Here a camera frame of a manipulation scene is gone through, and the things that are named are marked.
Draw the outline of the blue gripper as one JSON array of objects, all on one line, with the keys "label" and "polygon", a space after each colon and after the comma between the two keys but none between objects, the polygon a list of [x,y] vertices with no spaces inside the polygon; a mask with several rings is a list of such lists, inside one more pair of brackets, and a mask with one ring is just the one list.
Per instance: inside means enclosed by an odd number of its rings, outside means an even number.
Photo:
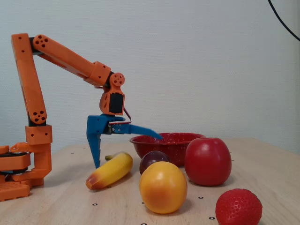
[{"label": "blue gripper", "polygon": [[157,139],[163,139],[162,136],[152,129],[140,127],[131,124],[110,124],[109,122],[125,121],[125,118],[114,115],[90,115],[87,119],[87,140],[94,161],[95,168],[100,167],[100,143],[101,134],[138,134],[147,135]]}]

